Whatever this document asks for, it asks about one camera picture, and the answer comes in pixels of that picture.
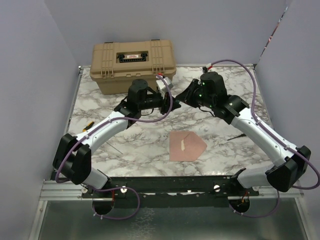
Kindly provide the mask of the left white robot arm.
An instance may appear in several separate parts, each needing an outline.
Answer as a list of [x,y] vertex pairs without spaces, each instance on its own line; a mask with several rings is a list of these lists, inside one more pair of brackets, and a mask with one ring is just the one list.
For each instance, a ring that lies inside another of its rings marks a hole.
[[161,117],[181,105],[172,96],[172,81],[165,76],[156,76],[156,90],[152,90],[146,80],[135,79],[127,96],[103,121],[77,135],[65,134],[58,145],[53,167],[57,171],[55,181],[71,181],[75,185],[91,186],[97,196],[106,197],[111,190],[109,177],[92,167],[92,154],[116,134],[128,129],[141,118],[143,110],[159,109]]

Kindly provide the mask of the pink paper envelope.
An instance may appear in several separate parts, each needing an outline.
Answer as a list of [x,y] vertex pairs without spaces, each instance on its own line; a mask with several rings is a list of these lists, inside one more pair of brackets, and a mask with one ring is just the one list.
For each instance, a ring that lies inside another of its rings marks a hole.
[[[185,150],[181,150],[184,139]],[[169,160],[171,162],[194,162],[206,150],[207,144],[193,131],[171,131],[169,134]]]

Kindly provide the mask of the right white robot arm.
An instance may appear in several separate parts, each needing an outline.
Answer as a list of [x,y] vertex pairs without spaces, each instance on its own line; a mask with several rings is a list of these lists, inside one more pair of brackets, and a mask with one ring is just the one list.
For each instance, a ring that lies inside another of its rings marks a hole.
[[240,130],[257,144],[272,161],[272,165],[239,170],[230,182],[229,189],[240,196],[252,187],[272,186],[280,192],[287,192],[305,173],[307,163],[302,159],[311,156],[306,147],[297,147],[289,141],[282,146],[266,131],[278,139],[281,136],[259,117],[253,117],[249,104],[238,95],[227,93],[224,79],[217,72],[206,72],[200,79],[193,79],[190,85],[176,96],[176,100],[193,108],[210,108],[217,118]]

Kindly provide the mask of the tan paper letter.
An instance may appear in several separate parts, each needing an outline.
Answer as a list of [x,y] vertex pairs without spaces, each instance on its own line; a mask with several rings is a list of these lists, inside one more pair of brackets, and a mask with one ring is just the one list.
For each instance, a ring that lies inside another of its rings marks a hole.
[[185,142],[184,142],[184,139],[182,139],[180,143],[181,143],[181,150],[182,150],[182,151],[185,151]]

